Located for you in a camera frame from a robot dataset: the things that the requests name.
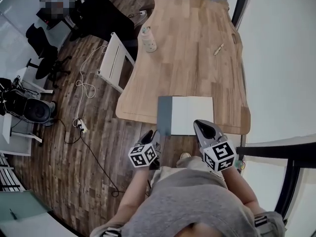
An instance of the floor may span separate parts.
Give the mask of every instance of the floor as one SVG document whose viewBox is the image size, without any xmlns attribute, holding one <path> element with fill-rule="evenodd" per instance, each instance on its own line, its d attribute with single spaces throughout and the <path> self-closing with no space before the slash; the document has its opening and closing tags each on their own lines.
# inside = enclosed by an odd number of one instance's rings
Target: floor
<svg viewBox="0 0 316 237">
<path fill-rule="evenodd" d="M 125 15 L 136 13 L 140 7 L 138 2 L 153 3 L 153 0 L 111 1 Z M 139 20 L 139 16 L 133 18 L 135 23 Z M 57 102 L 58 118 L 66 126 L 66 141 L 74 141 L 79 136 L 72 126 L 81 96 L 81 88 L 75 86 L 80 79 L 79 68 L 102 44 L 103 40 L 88 36 L 75 42 L 67 41 L 59 53 L 60 59 L 73 57 L 65 66 L 71 74 L 59 79 L 59 88 L 53 96 L 43 99 Z M 85 82 L 94 85 L 97 91 L 94 98 L 83 98 L 79 116 L 89 129 L 84 140 L 114 183 L 124 191 L 133 175 L 127 152 L 142 134 L 155 126 L 116 117 L 119 93 L 96 76 L 102 58 L 101 50 L 96 51 L 83 66 Z M 51 82 L 46 88 L 52 88 Z M 37 127 L 37 133 L 44 138 L 43 146 L 34 143 L 31 157 L 12 157 L 10 164 L 27 189 L 33 190 L 65 223 L 88 236 L 91 230 L 113 217 L 122 194 L 117 198 L 111 196 L 113 186 L 82 141 L 72 145 L 64 143 L 65 129 L 61 123 L 48 128 Z M 166 137 L 160 143 L 161 162 L 166 166 L 175 166 L 182 152 L 199 154 L 195 137 Z"/>
</svg>

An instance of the person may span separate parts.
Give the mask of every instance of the person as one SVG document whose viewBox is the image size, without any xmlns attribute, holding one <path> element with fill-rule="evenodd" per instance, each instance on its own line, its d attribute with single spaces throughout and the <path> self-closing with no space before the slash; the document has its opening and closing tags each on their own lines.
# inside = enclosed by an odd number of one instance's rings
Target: person
<svg viewBox="0 0 316 237">
<path fill-rule="evenodd" d="M 177 168 L 161 167 L 145 200 L 148 168 L 139 168 L 116 215 L 90 237 L 283 237 L 281 215 L 265 212 L 234 167 L 212 171 L 183 153 Z"/>
</svg>

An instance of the white desk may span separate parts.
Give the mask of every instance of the white desk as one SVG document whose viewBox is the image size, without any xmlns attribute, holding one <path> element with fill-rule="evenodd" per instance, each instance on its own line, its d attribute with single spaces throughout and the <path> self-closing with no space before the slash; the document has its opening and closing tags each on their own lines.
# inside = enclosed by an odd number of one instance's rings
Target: white desk
<svg viewBox="0 0 316 237">
<path fill-rule="evenodd" d="M 23 68 L 23 69 L 20 69 L 20 70 L 17 71 L 16 76 L 20 78 L 21 83 L 24 82 L 24 83 L 27 83 L 27 84 L 33 86 L 37 90 L 38 93 L 46 93 L 46 94 L 53 94 L 54 93 L 53 90 L 46 90 L 46 89 L 44 89 L 42 87 L 39 87 L 38 85 L 34 84 L 33 82 L 24 80 L 24 76 L 25 76 L 26 71 L 27 71 L 27 68 Z M 24 133 L 19 133 L 19 132 L 11 132 L 11 124 L 12 124 L 12 115 L 11 114 L 6 114 L 4 116 L 4 119 L 3 119 L 2 135 L 3 135 L 4 139 L 5 139 L 5 141 L 7 142 L 7 144 L 10 144 L 10 137 L 11 136 L 20 136 L 20 137 L 25 137 L 25 138 L 29 138 L 29 139 L 35 139 L 35 140 L 39 141 L 40 143 L 42 143 L 42 139 L 37 137 L 37 136 L 35 136 L 35 135 L 33 135 L 33 134 L 24 134 Z M 4 151 L 1 151 L 1 153 L 4 153 L 4 154 L 9 154 L 10 153 L 10 154 L 21 155 L 21 154 L 16 153 L 16 152 L 4 152 Z"/>
</svg>

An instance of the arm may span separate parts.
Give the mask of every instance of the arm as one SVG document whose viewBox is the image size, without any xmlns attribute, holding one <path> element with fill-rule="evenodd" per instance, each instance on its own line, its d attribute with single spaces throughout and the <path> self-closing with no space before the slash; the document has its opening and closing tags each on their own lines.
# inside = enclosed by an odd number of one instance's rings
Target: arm
<svg viewBox="0 0 316 237">
<path fill-rule="evenodd" d="M 144 202 L 149 168 L 140 168 L 136 171 L 133 180 L 129 184 L 120 204 L 116 215 L 105 225 L 112 224 L 124 225 L 134 215 L 138 207 Z"/>
<path fill-rule="evenodd" d="M 234 167 L 223 170 L 222 174 L 228 190 L 234 193 L 254 215 L 264 212 L 259 206 L 255 193 Z"/>
</svg>

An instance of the white chair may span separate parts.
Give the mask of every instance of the white chair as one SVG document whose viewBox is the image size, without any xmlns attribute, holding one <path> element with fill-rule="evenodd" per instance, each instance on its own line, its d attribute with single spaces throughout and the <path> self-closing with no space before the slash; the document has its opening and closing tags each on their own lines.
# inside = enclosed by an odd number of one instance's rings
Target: white chair
<svg viewBox="0 0 316 237">
<path fill-rule="evenodd" d="M 111 39 L 97 75 L 121 93 L 123 89 L 119 86 L 119 78 L 122 73 L 125 57 L 135 66 L 135 61 L 127 52 L 118 36 L 115 33 L 111 33 Z"/>
</svg>

